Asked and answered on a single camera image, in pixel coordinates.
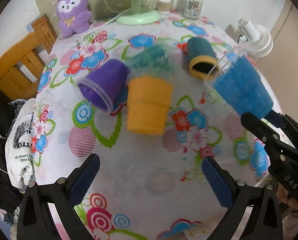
fan base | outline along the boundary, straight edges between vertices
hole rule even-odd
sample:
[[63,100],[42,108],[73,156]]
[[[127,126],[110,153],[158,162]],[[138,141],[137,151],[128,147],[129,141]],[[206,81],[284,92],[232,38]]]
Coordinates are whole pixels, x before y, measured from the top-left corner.
[[132,10],[127,11],[125,14],[120,16],[116,22],[126,25],[139,25],[148,24],[160,20],[160,14],[147,7],[142,7],[139,14],[133,14]]

orange cup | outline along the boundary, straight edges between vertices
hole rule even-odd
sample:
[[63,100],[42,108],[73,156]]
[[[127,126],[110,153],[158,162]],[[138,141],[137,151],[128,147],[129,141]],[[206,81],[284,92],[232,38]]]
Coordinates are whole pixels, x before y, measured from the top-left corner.
[[162,135],[171,105],[173,87],[149,75],[129,82],[127,130]]

screw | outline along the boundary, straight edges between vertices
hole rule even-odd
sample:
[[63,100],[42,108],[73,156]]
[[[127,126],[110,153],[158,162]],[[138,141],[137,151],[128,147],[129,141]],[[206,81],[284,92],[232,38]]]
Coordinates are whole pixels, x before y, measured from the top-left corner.
[[34,182],[34,181],[30,181],[30,182],[28,183],[28,187],[33,187],[33,186],[34,186],[34,184],[35,184],[35,182]]
[[61,178],[57,179],[58,184],[63,184],[65,182],[66,182],[66,178],[61,177]]
[[271,184],[267,184],[267,189],[268,190],[273,190],[273,186]]
[[236,181],[236,183],[239,185],[239,186],[244,186],[245,185],[245,182],[242,180],[242,179],[238,179]]

pile of clothes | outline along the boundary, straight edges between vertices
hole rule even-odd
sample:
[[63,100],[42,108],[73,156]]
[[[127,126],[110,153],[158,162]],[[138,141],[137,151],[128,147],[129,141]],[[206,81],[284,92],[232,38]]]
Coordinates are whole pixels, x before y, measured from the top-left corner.
[[0,209],[6,223],[17,226],[17,215],[25,187],[33,178],[31,130],[35,99],[11,101],[0,91]]

table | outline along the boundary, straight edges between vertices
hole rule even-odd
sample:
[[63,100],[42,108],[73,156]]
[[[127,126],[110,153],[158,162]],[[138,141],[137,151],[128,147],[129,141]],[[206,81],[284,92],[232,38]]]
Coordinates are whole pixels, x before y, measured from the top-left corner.
[[[187,69],[184,53],[189,38],[206,38],[218,58],[236,42],[208,18],[194,22],[176,12],[147,25],[104,25],[106,21],[99,20],[87,32],[57,40],[53,46],[34,113],[35,179],[40,185],[54,183],[79,167],[89,153],[97,153],[100,171],[75,207],[90,233],[101,240],[170,236],[223,211],[201,172],[204,156],[213,156],[235,179],[249,185],[264,172],[250,162],[255,137],[241,126],[233,109]],[[126,60],[157,42],[177,49],[172,105],[163,136],[126,131],[127,87],[111,115],[91,109],[76,95],[75,81],[89,71],[108,59]],[[262,80],[273,98],[273,109],[281,112]],[[67,239],[54,208],[51,211]]]

